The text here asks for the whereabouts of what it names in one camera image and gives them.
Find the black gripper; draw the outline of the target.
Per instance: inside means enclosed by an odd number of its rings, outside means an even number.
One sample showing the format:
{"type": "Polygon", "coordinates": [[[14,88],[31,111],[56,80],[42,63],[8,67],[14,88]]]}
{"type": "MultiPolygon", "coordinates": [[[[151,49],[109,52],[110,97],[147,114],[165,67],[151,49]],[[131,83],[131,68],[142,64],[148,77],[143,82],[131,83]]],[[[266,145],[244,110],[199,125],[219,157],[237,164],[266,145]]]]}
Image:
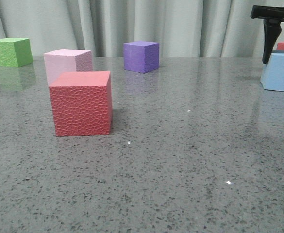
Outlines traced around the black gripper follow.
{"type": "Polygon", "coordinates": [[[284,22],[284,6],[259,6],[254,5],[251,10],[251,18],[264,19],[264,52],[263,64],[267,64],[276,40],[282,32],[281,22],[284,22]]]}

